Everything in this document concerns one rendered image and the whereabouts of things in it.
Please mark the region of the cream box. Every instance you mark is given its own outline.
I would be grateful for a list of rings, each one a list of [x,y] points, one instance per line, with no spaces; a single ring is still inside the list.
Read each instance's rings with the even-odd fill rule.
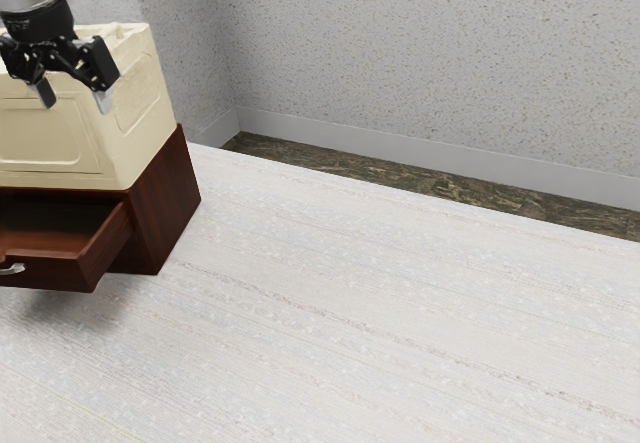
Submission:
[[[102,114],[89,88],[50,72],[57,101],[46,109],[0,59],[0,187],[127,189],[177,127],[149,24],[75,31],[101,36],[118,66],[112,107]]]

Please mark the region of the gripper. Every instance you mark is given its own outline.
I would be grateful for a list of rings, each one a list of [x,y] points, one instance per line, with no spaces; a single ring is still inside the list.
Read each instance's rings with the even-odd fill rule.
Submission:
[[[56,103],[47,69],[64,72],[89,88],[101,114],[111,111],[120,71],[102,37],[77,39],[67,0],[51,0],[29,11],[2,11],[0,19],[11,36],[0,36],[0,57],[9,76],[23,81],[45,109]],[[29,44],[47,41],[53,42],[45,51],[44,67],[42,52]]]

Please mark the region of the dark wooden cabinet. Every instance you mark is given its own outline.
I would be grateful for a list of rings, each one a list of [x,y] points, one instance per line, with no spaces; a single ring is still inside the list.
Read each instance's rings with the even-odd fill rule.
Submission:
[[[125,190],[1,187],[0,199],[33,198],[122,203],[133,226],[107,273],[156,275],[198,208],[201,197],[187,148],[177,127],[133,185]]]

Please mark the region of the open wooden drawer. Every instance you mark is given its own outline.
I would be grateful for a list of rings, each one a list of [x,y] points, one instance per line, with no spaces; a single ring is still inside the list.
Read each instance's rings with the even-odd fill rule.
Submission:
[[[0,199],[0,287],[93,292],[133,234],[122,203]]]

